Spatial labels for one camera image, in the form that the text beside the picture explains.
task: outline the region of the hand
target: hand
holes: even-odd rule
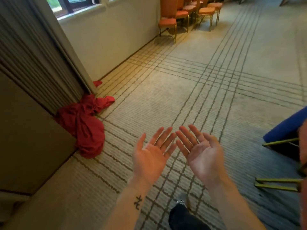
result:
[[[195,176],[210,188],[227,177],[223,148],[215,136],[201,133],[194,125],[189,125],[189,128],[200,143],[188,129],[181,126],[180,131],[176,131],[181,140],[177,140],[178,148],[186,157]]]
[[[172,129],[172,127],[169,127],[163,132],[163,127],[160,127],[145,147],[143,147],[143,144],[146,134],[144,133],[140,137],[136,144],[135,152],[132,155],[134,179],[145,180],[150,186],[158,180],[167,159],[176,149],[176,143],[174,143],[166,151],[167,147],[176,138],[175,133],[172,133],[167,138]]]

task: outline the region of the floor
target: floor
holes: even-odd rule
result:
[[[228,3],[211,32],[208,21],[189,33],[179,28],[176,45],[164,32],[104,78],[100,96],[116,102],[99,117],[103,153],[92,160],[76,153],[4,229],[99,229],[131,175],[137,138],[191,123],[220,140],[229,176],[267,229],[299,229],[298,194],[253,186],[256,176],[298,176],[296,162],[261,146],[267,131],[307,102],[306,1],[279,7],[280,1]],[[181,192],[193,214],[225,229],[178,150],[135,229],[169,229]]]

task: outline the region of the finger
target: finger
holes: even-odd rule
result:
[[[166,141],[164,141],[164,143],[162,144],[162,146],[160,147],[160,150],[162,151],[162,153],[165,152],[165,150],[167,149],[167,147],[173,142],[173,140],[176,138],[176,134],[173,132]]]
[[[159,139],[158,139],[157,142],[154,144],[154,146],[157,146],[158,148],[160,148],[161,145],[163,144],[163,142],[165,141],[165,139],[166,139],[167,136],[171,133],[172,130],[173,130],[172,127],[168,127],[168,128],[162,133],[162,135],[160,135]]]
[[[199,142],[203,142],[205,140],[204,136],[202,133],[195,127],[194,125],[190,124],[189,125],[190,130],[194,133],[196,138],[198,139]]]
[[[179,137],[179,139],[185,145],[187,150],[189,150],[190,152],[193,148],[193,145],[190,143],[190,141],[188,141],[188,139],[184,136],[184,134],[181,131],[176,131],[176,135]]]
[[[221,146],[220,143],[219,143],[219,141],[217,140],[217,138],[216,138],[214,135],[210,135],[210,134],[208,134],[208,133],[203,132],[203,136],[204,136],[204,138],[205,138],[206,140],[209,141],[209,144],[210,144],[210,146],[211,146],[212,148],[218,148],[218,147]]]
[[[145,138],[146,138],[146,133],[141,135],[141,137],[139,138],[138,142],[136,143],[136,150],[137,151],[142,150]]]
[[[194,137],[194,135],[186,129],[186,127],[181,126],[179,127],[179,130],[182,131],[182,133],[187,137],[187,139],[195,146],[198,144],[197,139]]]
[[[177,144],[174,143],[171,145],[171,147],[166,151],[166,153],[164,154],[164,156],[166,157],[166,159],[170,158],[170,156],[172,155],[172,153],[174,152],[174,150],[176,149]]]
[[[164,127],[160,127],[148,143],[154,145],[154,143],[157,141],[159,135],[163,132],[163,130]]]
[[[176,140],[177,146],[179,150],[182,152],[182,154],[185,156],[185,158],[188,158],[189,151],[185,148],[185,146],[182,144],[182,142],[178,139]]]

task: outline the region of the forearm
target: forearm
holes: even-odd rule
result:
[[[147,181],[133,177],[118,197],[102,229],[133,230],[150,189],[151,185]]]
[[[227,175],[208,189],[227,230],[266,229]]]

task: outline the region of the white wall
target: white wall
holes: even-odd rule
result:
[[[102,0],[98,8],[60,24],[93,81],[158,34],[159,0]]]

